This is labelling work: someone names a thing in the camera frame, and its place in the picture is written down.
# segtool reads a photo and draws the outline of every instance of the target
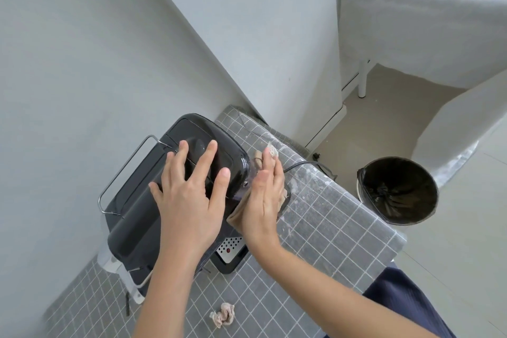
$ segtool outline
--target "black coffee machine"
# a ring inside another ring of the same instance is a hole
[[[157,144],[139,164],[122,188],[108,204],[102,208],[100,200],[121,173],[132,157],[149,139],[154,138]],[[148,279],[160,248],[160,214],[153,199],[148,183],[156,182],[161,187],[161,174],[166,155],[169,151],[177,151],[181,140],[189,143],[189,152],[185,163],[185,179],[192,174],[199,157],[204,153],[208,143],[215,139],[218,150],[206,179],[206,195],[209,197],[215,177],[222,167],[231,171],[231,180],[226,195],[226,209],[224,221],[219,236],[203,255],[197,271],[213,255],[225,238],[240,238],[225,219],[232,213],[239,201],[250,187],[255,175],[254,168],[250,168],[250,158],[245,150],[224,130],[198,114],[186,114],[158,140],[155,136],[148,136],[136,149],[134,154],[123,165],[99,197],[99,208],[105,214],[110,234],[107,244],[112,255],[129,271],[134,283],[139,286],[140,293],[145,296],[148,290]],[[192,241],[182,241],[182,246]],[[246,246],[235,262],[220,263],[220,258],[213,257],[217,268],[224,272],[231,272],[239,261],[246,255]]]

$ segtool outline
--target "beige floor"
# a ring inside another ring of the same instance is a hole
[[[367,96],[346,99],[347,115],[317,151],[355,192],[358,168],[381,156],[410,157],[439,108],[462,90],[376,66]],[[425,292],[458,337],[507,335],[507,120],[441,190],[436,214],[403,231],[396,263]]]

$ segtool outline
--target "metal wire handle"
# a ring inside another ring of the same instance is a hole
[[[102,208],[102,204],[100,203],[100,200],[102,199],[102,196],[105,194],[105,192],[107,191],[107,189],[109,189],[112,185],[112,183],[116,180],[116,178],[118,177],[119,174],[121,174],[121,172],[123,171],[123,169],[129,164],[130,160],[132,160],[132,158],[134,158],[134,156],[137,154],[137,152],[139,151],[139,149],[146,143],[146,141],[149,139],[149,138],[153,138],[155,139],[155,141],[157,143],[160,143],[166,147],[168,147],[169,149],[171,150],[174,150],[173,147],[161,142],[155,135],[148,135],[146,138],[144,138],[144,140],[141,142],[141,144],[139,146],[137,146],[137,148],[135,149],[134,153],[132,155],[130,155],[130,158],[127,160],[127,162],[125,162],[125,164],[123,164],[122,168],[120,168],[120,170],[116,173],[116,175],[114,176],[114,178],[109,182],[109,184],[105,187],[105,189],[100,193],[100,195],[98,196],[98,208],[100,210],[101,213],[103,214],[112,214],[112,215],[122,215],[122,214],[117,214],[117,213],[112,213],[112,212],[107,212],[107,211],[104,211],[104,209]]]

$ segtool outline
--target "black trash bag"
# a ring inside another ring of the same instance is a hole
[[[358,195],[387,223],[407,226],[435,213],[439,190],[422,166],[389,156],[358,170]]]

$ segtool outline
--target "black cable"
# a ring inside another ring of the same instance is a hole
[[[283,173],[285,174],[287,171],[290,171],[297,166],[306,165],[306,164],[314,165],[314,166],[320,167],[321,169],[327,170],[329,172],[329,175],[326,173],[324,173],[324,174],[326,174],[329,178],[333,179],[333,181],[336,181],[336,178],[338,178],[338,175],[333,174],[333,172],[331,171],[331,169],[329,167],[326,167],[322,163],[317,162],[317,161],[301,161],[301,162],[294,163],[292,166],[289,166],[286,169],[284,169]]]

